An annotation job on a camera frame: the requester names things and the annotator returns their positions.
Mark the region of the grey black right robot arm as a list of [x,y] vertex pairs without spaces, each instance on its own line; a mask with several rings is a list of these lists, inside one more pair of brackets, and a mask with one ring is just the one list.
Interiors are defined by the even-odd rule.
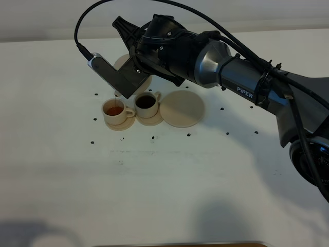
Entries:
[[154,15],[142,27],[113,22],[130,58],[113,86],[130,97],[150,75],[180,86],[231,90],[277,119],[281,146],[308,182],[328,198],[328,79],[308,78],[272,66],[220,31],[196,34],[171,16]]

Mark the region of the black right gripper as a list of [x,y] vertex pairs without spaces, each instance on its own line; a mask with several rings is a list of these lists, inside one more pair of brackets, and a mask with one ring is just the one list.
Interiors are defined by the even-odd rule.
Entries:
[[130,56],[136,54],[151,74],[180,86],[185,80],[197,83],[195,65],[198,55],[208,43],[208,35],[188,31],[172,16],[154,14],[139,27],[122,17],[112,26],[118,31]]

